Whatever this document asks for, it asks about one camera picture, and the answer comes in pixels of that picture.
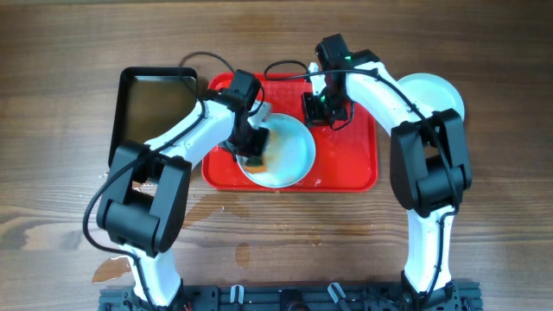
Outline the orange green sponge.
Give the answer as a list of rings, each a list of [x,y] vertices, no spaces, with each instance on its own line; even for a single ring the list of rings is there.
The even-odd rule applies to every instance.
[[[260,174],[268,170],[262,155],[247,156],[242,162],[242,167],[249,174]]]

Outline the white plate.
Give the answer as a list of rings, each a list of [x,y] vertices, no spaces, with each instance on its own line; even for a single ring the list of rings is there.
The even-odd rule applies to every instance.
[[[263,153],[263,166],[248,171],[246,158],[238,156],[242,173],[255,184],[283,188],[301,181],[315,163],[315,140],[309,129],[295,117],[272,113],[261,123],[270,132]]]
[[[432,111],[454,109],[462,120],[465,119],[465,105],[460,93],[444,78],[432,73],[412,73],[402,77],[398,84],[416,105],[428,106]]]

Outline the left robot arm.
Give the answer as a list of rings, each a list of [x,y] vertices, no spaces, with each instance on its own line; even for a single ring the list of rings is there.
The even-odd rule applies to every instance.
[[[187,310],[173,244],[184,222],[192,169],[217,145],[256,164],[268,142],[261,121],[270,112],[265,90],[232,86],[197,99],[192,112],[147,143],[118,146],[108,179],[89,206],[128,260],[135,284],[104,290],[101,310]]]

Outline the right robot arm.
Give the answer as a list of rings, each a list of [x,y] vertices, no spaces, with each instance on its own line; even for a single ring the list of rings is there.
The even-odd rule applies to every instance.
[[[459,93],[445,79],[419,75],[428,97],[406,78],[395,80],[369,50],[316,50],[307,73],[326,110],[352,102],[368,111],[391,139],[390,182],[408,217],[402,280],[413,301],[436,301],[451,283],[451,228],[472,184]]]

